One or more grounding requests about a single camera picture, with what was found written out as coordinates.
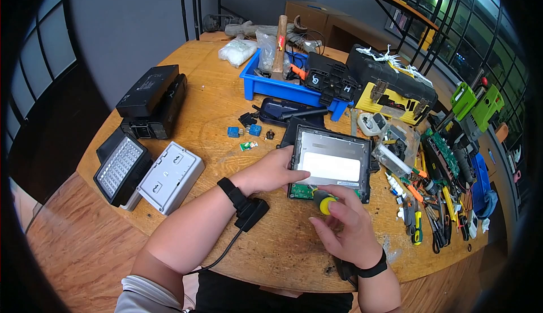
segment white cotton packing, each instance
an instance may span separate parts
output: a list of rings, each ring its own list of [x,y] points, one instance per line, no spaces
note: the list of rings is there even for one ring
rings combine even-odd
[[[238,36],[219,49],[219,59],[228,60],[232,66],[237,68],[256,52],[256,48],[256,42],[244,40]]]

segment watch strap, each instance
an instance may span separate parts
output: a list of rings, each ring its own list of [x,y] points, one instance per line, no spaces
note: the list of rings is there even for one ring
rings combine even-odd
[[[243,211],[244,207],[247,205],[247,198],[241,193],[241,190],[234,186],[232,181],[226,177],[217,181],[217,185],[221,187],[230,201],[232,201],[234,208],[236,208],[237,211]]]
[[[387,254],[384,252],[381,255],[381,259],[375,266],[370,269],[357,269],[356,275],[361,278],[371,278],[387,269]]]

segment blue relay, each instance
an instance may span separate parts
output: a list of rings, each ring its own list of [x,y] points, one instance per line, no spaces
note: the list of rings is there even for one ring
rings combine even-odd
[[[249,134],[251,134],[251,135],[260,136],[260,132],[262,130],[262,127],[258,126],[258,125],[251,125],[250,127],[247,127],[247,130],[248,130]]]
[[[239,138],[240,135],[243,135],[243,129],[238,127],[228,127],[227,135],[229,138]]]

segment green circuit board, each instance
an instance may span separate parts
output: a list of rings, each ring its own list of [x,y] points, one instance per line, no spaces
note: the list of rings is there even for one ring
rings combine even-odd
[[[447,162],[447,165],[449,166],[449,169],[451,170],[453,176],[455,178],[458,177],[458,173],[460,173],[460,168],[458,167],[458,162],[452,154],[451,149],[447,146],[439,133],[433,133],[429,136],[436,144],[436,147],[438,147],[439,152],[443,156],[445,162]]]
[[[357,189],[355,189],[355,193],[358,197],[360,197],[360,192]],[[313,195],[311,195],[311,188],[309,188],[309,186],[306,184],[299,183],[292,184],[289,197],[302,200],[313,200]]]

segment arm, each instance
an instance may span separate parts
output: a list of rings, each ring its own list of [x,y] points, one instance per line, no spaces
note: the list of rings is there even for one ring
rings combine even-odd
[[[375,266],[383,250],[375,238],[370,214],[358,196],[343,186],[319,186],[319,189],[340,199],[339,202],[329,202],[331,215],[326,222],[315,217],[309,218],[326,250],[360,269]],[[329,226],[336,227],[339,221],[343,222],[343,231],[334,234]],[[401,311],[400,283],[390,265],[372,278],[358,277],[358,305],[363,312]]]
[[[249,196],[308,178],[308,172],[287,168],[292,150],[289,146],[271,151],[229,179]],[[156,228],[139,251],[132,274],[170,290],[182,303],[183,275],[201,264],[235,212],[232,202],[219,186],[209,189],[174,211]]]

